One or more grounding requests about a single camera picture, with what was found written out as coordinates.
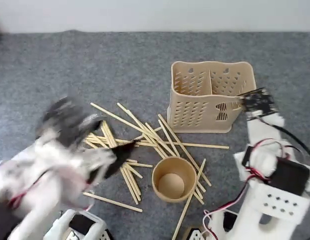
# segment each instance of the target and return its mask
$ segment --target white wall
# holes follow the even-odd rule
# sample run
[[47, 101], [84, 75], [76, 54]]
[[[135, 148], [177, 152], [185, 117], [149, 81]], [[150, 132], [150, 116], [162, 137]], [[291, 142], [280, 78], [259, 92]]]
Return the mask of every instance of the white wall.
[[310, 31], [310, 0], [0, 0], [0, 30]]

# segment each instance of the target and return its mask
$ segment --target cup rim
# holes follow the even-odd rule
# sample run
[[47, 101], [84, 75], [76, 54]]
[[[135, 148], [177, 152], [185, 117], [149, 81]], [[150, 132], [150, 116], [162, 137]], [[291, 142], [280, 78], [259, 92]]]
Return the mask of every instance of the cup rim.
[[[194, 173], [194, 177], [195, 177], [195, 182], [194, 182], [194, 185], [193, 187], [191, 188], [191, 190], [184, 196], [180, 197], [180, 198], [169, 198], [165, 195], [163, 195], [161, 192], [159, 192], [157, 190], [157, 188], [155, 187], [155, 182], [154, 182], [154, 172], [156, 171], [157, 167], [159, 166], [160, 163], [162, 163], [163, 161], [166, 161], [168, 159], [179, 159], [179, 160], [182, 160], [182, 161], [185, 161], [189, 166], [190, 168], [192, 169], [193, 173]], [[179, 203], [179, 202], [182, 202], [184, 200], [186, 200], [189, 195], [195, 190], [195, 187], [196, 187], [196, 179], [197, 179], [197, 173], [196, 173], [196, 170], [194, 168], [194, 166], [192, 166], [192, 164], [190, 162], [188, 162], [186, 159], [182, 158], [182, 157], [179, 157], [179, 156], [169, 156], [169, 157], [166, 157], [162, 160], [160, 160], [156, 166], [154, 167], [153, 169], [153, 173], [152, 173], [152, 176], [151, 176], [151, 182], [152, 182], [152, 185], [153, 185], [153, 189], [155, 191], [155, 194], [163, 201], [165, 202], [169, 202], [169, 203]]]

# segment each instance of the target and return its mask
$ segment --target ventilation hole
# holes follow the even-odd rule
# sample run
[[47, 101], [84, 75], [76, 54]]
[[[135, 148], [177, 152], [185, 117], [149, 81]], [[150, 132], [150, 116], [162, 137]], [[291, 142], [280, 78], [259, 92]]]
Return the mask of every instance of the ventilation hole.
[[216, 118], [217, 121], [226, 121], [228, 115], [225, 112], [220, 112]]

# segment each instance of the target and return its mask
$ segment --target cable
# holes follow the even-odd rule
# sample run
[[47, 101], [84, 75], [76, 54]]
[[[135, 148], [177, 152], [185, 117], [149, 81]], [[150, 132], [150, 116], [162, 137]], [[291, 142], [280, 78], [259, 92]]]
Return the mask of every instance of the cable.
[[288, 136], [290, 136], [293, 140], [295, 140], [300, 146], [302, 146], [302, 148], [310, 155], [310, 149], [299, 139], [297, 138], [295, 135], [293, 135], [291, 132], [289, 132], [288, 130], [284, 129], [283, 127], [281, 126], [277, 126], [277, 125], [274, 125], [274, 124], [270, 124], [270, 123], [267, 123], [265, 122], [263, 119], [261, 119], [260, 117], [257, 117], [257, 119], [259, 119], [259, 121], [261, 121], [262, 123], [264, 124], [267, 124], [275, 129], [278, 129], [279, 131], [287, 134]]
[[297, 147], [295, 147], [295, 146], [293, 146], [293, 145], [285, 145], [284, 147], [285, 147], [285, 148], [293, 148], [293, 149], [297, 150], [297, 151], [300, 152], [301, 155], [303, 156], [303, 162], [306, 160], [306, 157], [305, 157], [304, 152], [301, 151], [299, 148], [297, 148]]
[[270, 145], [270, 144], [273, 144], [273, 143], [268, 143], [268, 144], [262, 144], [263, 142], [265, 141], [268, 141], [268, 140], [272, 140], [273, 142], [275, 143], [278, 143], [280, 145], [280, 148], [281, 148], [281, 157], [284, 158], [285, 157], [285, 148], [284, 146], [282, 145], [282, 143], [274, 138], [265, 138], [265, 139], [262, 139], [260, 140], [259, 142], [257, 142], [254, 146], [253, 146], [253, 150], [256, 150], [257, 148], [259, 147], [262, 147], [262, 146], [267, 146], [267, 145]]
[[207, 227], [207, 225], [206, 225], [206, 223], [205, 223], [206, 218], [209, 218], [209, 220], [211, 221], [212, 219], [211, 219], [210, 216], [211, 216], [212, 214], [215, 214], [215, 213], [217, 213], [217, 212], [223, 211], [223, 210], [225, 210], [225, 209], [231, 207], [232, 205], [235, 205], [236, 203], [238, 203], [239, 200], [241, 199], [241, 197], [242, 197], [242, 196], [244, 195], [244, 193], [245, 193], [245, 189], [246, 189], [247, 186], [248, 186], [249, 180], [251, 180], [251, 179], [253, 179], [253, 178], [258, 178], [258, 179], [260, 179], [260, 180], [262, 180], [262, 181], [265, 180], [265, 178], [264, 178], [261, 174], [258, 175], [258, 174], [253, 173], [253, 174], [251, 174], [249, 177], [247, 177], [247, 179], [246, 179], [246, 181], [245, 181], [244, 187], [241, 189], [241, 191], [239, 192], [238, 196], [237, 196], [234, 200], [229, 201], [229, 202], [223, 204], [222, 206], [218, 207], [217, 209], [215, 209], [215, 210], [213, 210], [213, 211], [211, 211], [211, 212], [209, 212], [208, 210], [204, 210], [205, 216], [203, 217], [203, 226], [204, 226], [204, 228], [205, 228], [205, 231], [209, 232], [209, 233], [215, 238], [215, 240], [218, 240], [218, 237], [217, 237], [217, 235], [216, 235], [210, 228]]

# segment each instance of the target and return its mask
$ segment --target beige plastic basket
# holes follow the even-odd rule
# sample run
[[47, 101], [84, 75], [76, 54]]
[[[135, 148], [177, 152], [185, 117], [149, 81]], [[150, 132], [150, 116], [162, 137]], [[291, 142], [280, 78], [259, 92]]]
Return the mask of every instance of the beige plastic basket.
[[248, 62], [183, 62], [171, 66], [168, 124], [177, 133], [227, 133], [239, 113], [237, 95], [255, 90]]

